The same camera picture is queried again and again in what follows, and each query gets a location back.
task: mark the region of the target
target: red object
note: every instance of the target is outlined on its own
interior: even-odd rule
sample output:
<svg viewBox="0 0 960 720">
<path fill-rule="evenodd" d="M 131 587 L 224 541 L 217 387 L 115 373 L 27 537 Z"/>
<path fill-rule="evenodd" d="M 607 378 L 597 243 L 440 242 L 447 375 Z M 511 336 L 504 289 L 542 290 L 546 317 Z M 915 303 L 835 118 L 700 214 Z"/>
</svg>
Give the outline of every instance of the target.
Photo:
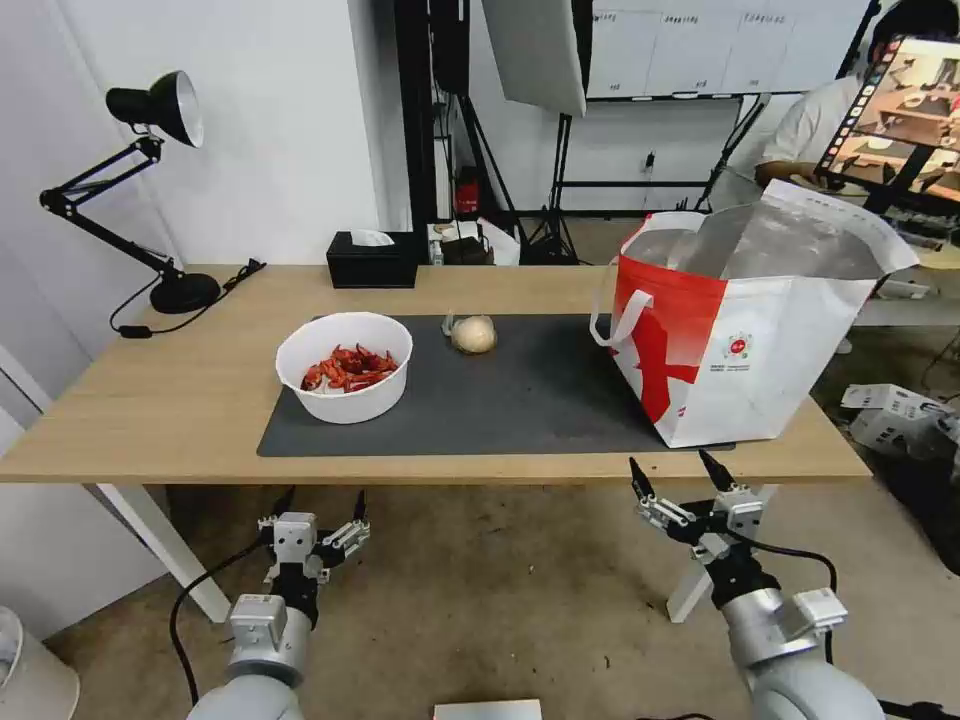
<svg viewBox="0 0 960 720">
<path fill-rule="evenodd" d="M 614 309 L 623 313 L 635 290 L 654 297 L 630 334 L 643 373 L 641 402 L 653 422 L 670 407 L 667 378 L 693 384 L 723 301 L 725 280 L 647 265 L 620 256 Z"/>
<path fill-rule="evenodd" d="M 323 389 L 323 379 L 327 378 L 327 387 L 342 389 L 345 393 L 363 390 L 386 379 L 397 369 L 397 362 L 387 350 L 386 357 L 367 350 L 357 343 L 355 350 L 345 350 L 339 345 L 326 360 L 311 365 L 303 376 L 300 389 L 312 391 Z"/>
<path fill-rule="evenodd" d="M 480 183 L 477 180 L 461 180 L 457 183 L 457 214 L 474 213 L 480 209 Z"/>
</svg>

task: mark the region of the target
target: person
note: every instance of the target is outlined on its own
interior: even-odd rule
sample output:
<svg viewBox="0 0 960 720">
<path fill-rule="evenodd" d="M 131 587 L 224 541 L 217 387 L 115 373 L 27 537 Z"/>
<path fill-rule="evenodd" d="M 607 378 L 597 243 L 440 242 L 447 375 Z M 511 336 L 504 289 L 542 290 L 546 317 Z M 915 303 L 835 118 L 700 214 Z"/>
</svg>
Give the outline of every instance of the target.
<svg viewBox="0 0 960 720">
<path fill-rule="evenodd" d="M 955 38 L 958 33 L 960 17 L 954 0 L 900 0 L 877 23 L 867 57 L 876 62 L 894 35 Z M 766 187 L 773 179 L 789 180 L 793 175 L 817 184 L 814 168 L 862 84 L 863 78 L 849 75 L 800 98 L 764 147 L 755 170 L 757 184 Z"/>
</svg>

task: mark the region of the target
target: lamp arm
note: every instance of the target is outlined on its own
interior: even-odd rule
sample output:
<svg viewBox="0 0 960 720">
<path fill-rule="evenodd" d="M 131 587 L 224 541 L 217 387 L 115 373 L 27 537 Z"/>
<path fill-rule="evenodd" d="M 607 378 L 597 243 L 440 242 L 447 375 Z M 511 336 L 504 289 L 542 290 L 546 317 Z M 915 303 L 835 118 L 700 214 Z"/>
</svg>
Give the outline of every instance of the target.
<svg viewBox="0 0 960 720">
<path fill-rule="evenodd" d="M 152 135 L 146 135 L 144 137 L 137 138 L 137 140 L 131 143 L 124 150 L 121 150 L 116 155 L 113 155 L 103 162 L 94 165 L 89 170 L 80 173 L 75 178 L 65 182 L 63 185 L 51 188 L 49 190 L 44 190 L 42 193 L 40 193 L 40 204 L 43 206 L 44 210 L 62 217 L 64 220 L 76 225 L 81 230 L 85 230 L 94 237 L 103 240 L 111 247 L 114 247 L 120 252 L 129 255 L 134 260 L 140 261 L 147 267 L 158 272 L 162 277 L 180 277 L 183 275 L 183 271 L 174 266 L 172 259 L 161 260 L 159 257 L 151 254 L 148 250 L 144 249 L 140 245 L 137 245 L 135 242 L 131 242 L 130 240 L 122 238 L 112 230 L 108 230 L 99 223 L 96 223 L 90 218 L 81 215 L 79 211 L 79 206 L 83 203 L 122 183 L 127 178 L 133 177 L 137 173 L 142 172 L 151 165 L 155 165 L 156 163 L 160 162 L 160 146 L 162 143 L 163 141 L 160 138 Z M 146 159 L 138 165 L 135 165 L 129 170 L 120 173 L 116 177 L 98 182 L 81 184 L 84 180 L 87 180 L 119 160 L 122 160 L 128 155 L 132 155 L 138 151 L 143 153 L 143 155 L 146 157 Z M 74 195 L 78 192 L 83 194 L 79 197 L 74 197 Z"/>
</svg>

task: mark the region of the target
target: red crayfish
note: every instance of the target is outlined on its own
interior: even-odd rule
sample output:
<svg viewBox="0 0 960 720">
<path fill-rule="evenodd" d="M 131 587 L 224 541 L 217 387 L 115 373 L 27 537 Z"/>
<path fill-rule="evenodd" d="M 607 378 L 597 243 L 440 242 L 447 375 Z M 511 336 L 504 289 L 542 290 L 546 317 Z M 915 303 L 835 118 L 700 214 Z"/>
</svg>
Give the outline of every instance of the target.
<svg viewBox="0 0 960 720">
<path fill-rule="evenodd" d="M 301 390 L 321 392 L 329 387 L 345 393 L 363 390 L 376 385 L 397 369 L 397 361 L 387 351 L 378 355 L 357 343 L 355 350 L 346 350 L 339 345 L 326 360 L 311 365 L 300 383 Z"/>
</svg>

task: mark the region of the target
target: concrete floor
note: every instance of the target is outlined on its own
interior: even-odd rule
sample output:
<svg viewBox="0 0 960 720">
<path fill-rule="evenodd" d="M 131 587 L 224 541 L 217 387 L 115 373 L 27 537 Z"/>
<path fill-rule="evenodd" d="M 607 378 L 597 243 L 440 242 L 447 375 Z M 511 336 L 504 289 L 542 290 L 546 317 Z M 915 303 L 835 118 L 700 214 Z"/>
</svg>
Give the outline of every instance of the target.
<svg viewBox="0 0 960 720">
<path fill-rule="evenodd" d="M 571 230 L 576 238 L 577 223 Z M 593 226 L 592 262 L 606 262 L 633 221 Z M 850 382 L 915 387 L 944 331 L 854 330 L 815 396 L 833 413 Z M 932 376 L 958 386 L 955 363 Z M 206 564 L 249 541 L 279 488 L 171 488 L 174 519 Z M 678 500 L 706 487 L 663 488 Z M 295 509 L 334 527 L 354 495 L 301 488 Z M 308 718 L 424 718 L 438 702 L 537 697 L 552 720 L 630 720 L 707 712 L 748 716 L 709 603 L 671 625 L 663 603 L 685 568 L 683 548 L 645 526 L 628 487 L 396 488 L 369 493 L 373 537 L 322 591 Z M 787 487 L 763 538 L 828 554 L 851 612 L 835 639 L 840 667 L 880 697 L 942 702 L 960 712 L 960 578 L 876 482 Z M 764 556 L 791 591 L 826 583 L 816 563 Z M 268 560 L 225 571 L 230 597 L 257 592 Z M 180 720 L 187 689 L 167 636 L 178 588 L 169 577 L 70 628 L 50 645 L 82 678 L 76 720 Z M 202 690 L 223 680 L 229 631 L 188 604 L 181 634 Z"/>
</svg>

